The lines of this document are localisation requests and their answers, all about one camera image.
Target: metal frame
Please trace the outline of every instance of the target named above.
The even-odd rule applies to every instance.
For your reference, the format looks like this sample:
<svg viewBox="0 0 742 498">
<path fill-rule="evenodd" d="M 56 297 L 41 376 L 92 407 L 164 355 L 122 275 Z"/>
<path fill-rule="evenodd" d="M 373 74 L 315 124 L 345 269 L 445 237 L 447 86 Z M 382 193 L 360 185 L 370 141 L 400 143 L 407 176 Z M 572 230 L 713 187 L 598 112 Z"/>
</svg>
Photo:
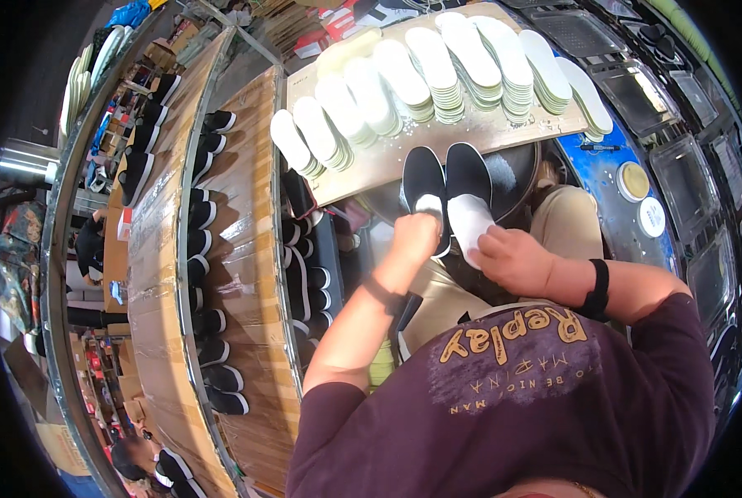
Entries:
<svg viewBox="0 0 742 498">
<path fill-rule="evenodd" d="M 97 486 L 107 496 L 128 494 L 116 470 L 102 451 L 94 433 L 89 414 L 78 384 L 75 364 L 67 330 L 67 296 L 65 279 L 67 269 L 67 237 L 70 229 L 71 207 L 75 200 L 79 167 L 89 143 L 99 125 L 106 104 L 117 87 L 117 82 L 147 41 L 151 28 L 161 17 L 160 11 L 151 12 L 136 29 L 133 40 L 110 62 L 109 68 L 92 88 L 83 112 L 78 115 L 67 146 L 61 153 L 56 181 L 47 196 L 48 209 L 42 232 L 40 261 L 42 290 L 39 297 L 44 348 L 50 382 L 61 414 L 70 431 L 72 441 L 81 453 Z"/>
</svg>

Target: black shirt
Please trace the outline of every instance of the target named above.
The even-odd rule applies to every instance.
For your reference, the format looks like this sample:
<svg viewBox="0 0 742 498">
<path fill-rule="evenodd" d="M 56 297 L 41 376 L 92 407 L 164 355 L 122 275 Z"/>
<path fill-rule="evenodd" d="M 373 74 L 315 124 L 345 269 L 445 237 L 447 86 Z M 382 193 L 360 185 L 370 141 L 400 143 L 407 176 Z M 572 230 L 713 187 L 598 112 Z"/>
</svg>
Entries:
<svg viewBox="0 0 742 498">
<path fill-rule="evenodd" d="M 78 233 L 75 240 L 75 251 L 78 254 L 78 268 L 80 274 L 86 276 L 89 274 L 89 267 L 102 273 L 102 255 L 105 248 L 106 239 L 99 234 L 102 230 L 102 218 L 96 222 L 90 217 L 83 228 Z"/>
<path fill-rule="evenodd" d="M 457 325 L 370 396 L 302 400 L 286 496 L 478 496 L 555 477 L 610 498 L 680 495 L 714 427 L 713 368 L 694 300 L 631 329 L 541 304 Z"/>
</svg>

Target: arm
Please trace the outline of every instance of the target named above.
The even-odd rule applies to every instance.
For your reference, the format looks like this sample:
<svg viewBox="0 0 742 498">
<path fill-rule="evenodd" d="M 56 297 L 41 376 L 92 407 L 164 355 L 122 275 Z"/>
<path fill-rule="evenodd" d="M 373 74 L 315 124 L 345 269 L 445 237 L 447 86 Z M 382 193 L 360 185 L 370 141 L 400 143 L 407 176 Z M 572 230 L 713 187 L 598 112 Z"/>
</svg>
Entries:
<svg viewBox="0 0 742 498">
<path fill-rule="evenodd" d="M 470 256 L 491 280 L 515 295 L 549 299 L 578 307 L 595 288 L 595 266 L 548 253 L 518 229 L 491 226 Z M 672 294 L 692 295 L 675 275 L 648 264 L 606 261 L 609 303 L 606 314 L 625 325 L 652 313 Z"/>
<path fill-rule="evenodd" d="M 430 214 L 412 214 L 396 221 L 393 246 L 373 272 L 388 292 L 406 294 L 416 273 L 435 252 L 439 221 Z M 307 368 L 304 394 L 324 383 L 348 383 L 366 390 L 368 367 L 387 336 L 392 317 L 384 304 L 360 286 L 335 317 Z"/>
</svg>

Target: cardboard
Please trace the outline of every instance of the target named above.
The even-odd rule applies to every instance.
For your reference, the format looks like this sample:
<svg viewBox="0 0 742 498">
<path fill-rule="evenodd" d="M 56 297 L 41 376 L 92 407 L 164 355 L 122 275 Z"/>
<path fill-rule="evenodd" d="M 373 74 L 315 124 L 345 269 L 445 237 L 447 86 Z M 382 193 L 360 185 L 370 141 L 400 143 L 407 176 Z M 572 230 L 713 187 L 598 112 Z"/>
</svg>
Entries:
<svg viewBox="0 0 742 498">
<path fill-rule="evenodd" d="M 57 468 L 73 476 L 91 475 L 66 425 L 36 424 L 36 432 Z"/>
</svg>

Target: cloth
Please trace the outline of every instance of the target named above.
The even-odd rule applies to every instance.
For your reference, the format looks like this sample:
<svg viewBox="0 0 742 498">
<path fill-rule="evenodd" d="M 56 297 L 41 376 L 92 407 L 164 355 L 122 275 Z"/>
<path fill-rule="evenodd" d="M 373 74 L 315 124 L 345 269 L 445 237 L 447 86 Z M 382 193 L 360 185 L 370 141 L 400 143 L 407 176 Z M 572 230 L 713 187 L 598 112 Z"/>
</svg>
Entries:
<svg viewBox="0 0 742 498">
<path fill-rule="evenodd" d="M 102 273 L 102 257 L 106 246 L 105 237 L 99 234 L 102 226 L 102 218 L 96 222 L 90 217 L 78 232 L 75 252 L 78 254 L 78 268 L 81 276 L 89 274 L 90 266 Z"/>
<path fill-rule="evenodd" d="M 713 368 L 691 297 L 625 338 L 533 304 L 457 325 L 368 398 L 302 400 L 286 496 L 478 496 L 577 481 L 609 497 L 678 496 L 713 437 Z"/>
</svg>

